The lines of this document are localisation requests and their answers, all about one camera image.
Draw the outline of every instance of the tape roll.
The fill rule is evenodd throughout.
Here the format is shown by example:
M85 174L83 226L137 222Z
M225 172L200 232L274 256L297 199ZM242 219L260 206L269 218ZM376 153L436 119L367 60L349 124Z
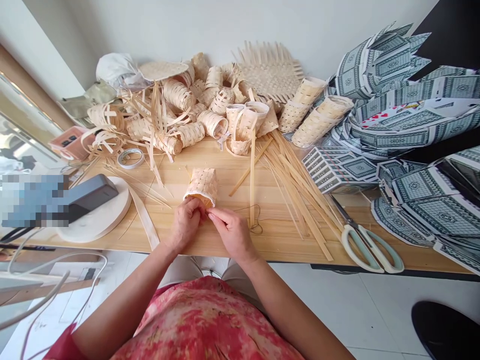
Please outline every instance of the tape roll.
M125 165L123 163L123 161L124 161L125 157L130 155L130 154L140 154L141 158L138 159L137 162L135 162L131 165ZM118 157L116 158L116 162L118 163L118 165L120 165L122 168L127 169L127 170L138 168L144 162L144 160L145 160L144 154L142 153L142 151L139 148L136 148L136 147L132 147L132 148L129 148L125 151L122 151L118 155Z

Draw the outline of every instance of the hand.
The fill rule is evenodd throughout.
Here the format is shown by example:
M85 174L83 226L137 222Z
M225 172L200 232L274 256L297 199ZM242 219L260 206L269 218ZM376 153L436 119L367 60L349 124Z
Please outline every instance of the hand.
M205 204L197 197L187 197L175 209L171 235L166 245L179 254L195 237L199 225L206 219Z
M208 217L215 225L226 250L240 265L260 258L250 238L247 219L229 209L212 207L207 209Z

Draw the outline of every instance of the white tile floor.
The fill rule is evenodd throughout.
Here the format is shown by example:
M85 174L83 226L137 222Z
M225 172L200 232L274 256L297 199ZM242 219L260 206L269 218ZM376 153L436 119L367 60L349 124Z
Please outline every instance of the white tile floor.
M107 251L108 272L102 275L81 319L143 261L146 255ZM203 268L222 273L226 258L198 258ZM412 305L433 300L480 322L480 283L376 274L341 275L313 270L308 264L273 263L272 268L349 348L357 360L428 360L410 318ZM26 355L51 344L70 323L88 289L61 294L35 323ZM0 354L18 359L30 320L22 321Z

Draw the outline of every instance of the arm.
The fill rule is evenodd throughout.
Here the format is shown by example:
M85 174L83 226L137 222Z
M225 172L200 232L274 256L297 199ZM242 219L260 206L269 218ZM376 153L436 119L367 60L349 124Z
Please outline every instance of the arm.
M207 212L226 249L252 282L278 332L306 359L355 360L260 256L250 238L247 220L228 209L211 208Z
M206 219L205 206L188 197L175 211L172 234L72 334L89 360L109 359L135 333L167 268Z

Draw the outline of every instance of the white cable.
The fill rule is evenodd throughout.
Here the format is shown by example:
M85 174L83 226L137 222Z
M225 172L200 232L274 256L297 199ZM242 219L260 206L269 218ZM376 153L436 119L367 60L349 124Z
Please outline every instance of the white cable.
M95 255L95 256L99 256L101 258L103 258L103 260L105 260L105 263L103 264L103 266L101 267L100 271L98 272L98 274L95 276L95 278L93 279L93 283L91 284L91 287L90 287L90 293L88 294L88 297L86 298L85 302L83 303L83 306L80 308L80 310L78 311L78 313L76 314L76 316L73 318L72 322L70 323L70 325L68 326L71 326L75 320L77 320L77 318L80 316L80 314L82 313L82 311L84 310L84 308L87 306L89 300L90 300L90 297L92 296L92 293L94 292L94 288L95 288L95 283L97 282L97 279L99 278L100 274L103 272L103 270L105 269L105 267L107 267L107 264L109 263L109 260L107 259L107 257L103 254L100 254L98 252L93 252L93 251L84 251L84 252L75 252L75 253L70 253L70 254L65 254L65 255L62 255L62 256L59 256L49 262L46 262L40 266L37 266L33 269L30 269L30 270L27 270L25 272L12 272L12 265L13 263L15 262L15 260L17 259L19 253L20 253L20 250L23 249L23 247L25 246L25 244L27 243L28 240L30 240L34 235L38 234L39 232L41 232L43 229L45 229L44 227L38 229L37 231L31 233L29 236L27 236L27 238L22 241L22 243L20 244L20 246L18 247L16 253L14 254L13 258L10 260L10 262L8 263L8 268L7 268L7 271L9 274L11 275L15 275L15 276L18 276L18 277L21 277L22 275L26 275L26 274L31 274L35 271L38 271L44 267L47 267L49 266L50 264L54 264L62 259L65 259L65 258L68 258L68 257L71 257L71 256L74 256L74 255ZM29 339L29 335L30 335L30 331L32 330L32 327L35 323L35 321L39 318L39 316L45 311L45 309L52 303L52 301L55 299L55 297L57 296L57 294L60 292L60 289L62 287L62 285L65 283L65 281L67 280L67 278L69 277L70 275L70 271L67 270L65 272L65 274L63 275L62 279L60 280L60 282L37 304L35 305L34 307L32 307L31 309L27 310L26 312L24 312L23 314L20 314L18 316L15 316L13 317L12 319L9 319L7 321L4 321L2 323L0 323L0 330L6 328L6 327L9 327L13 324L16 324L17 322L21 321L22 319L26 318L27 316L29 316L30 314L34 313L35 311L37 311L39 308L41 308L44 304L46 304L48 301L49 303L36 315L36 317L33 319L33 321L31 322L30 326L28 327L28 330L27 330L27 333L25 335L25 340L23 341L23 346L22 346L22 349L21 349L21 354L20 354L20 359L21 360L24 360L24 356L25 356L25 351L27 349L27 342L28 342L28 339ZM49 347L46 347L45 349L37 352L36 354L34 354L33 356L29 357L28 360L32 360L33 358L35 358L36 356L40 355L41 353L49 350L51 347L53 346L50 345Z

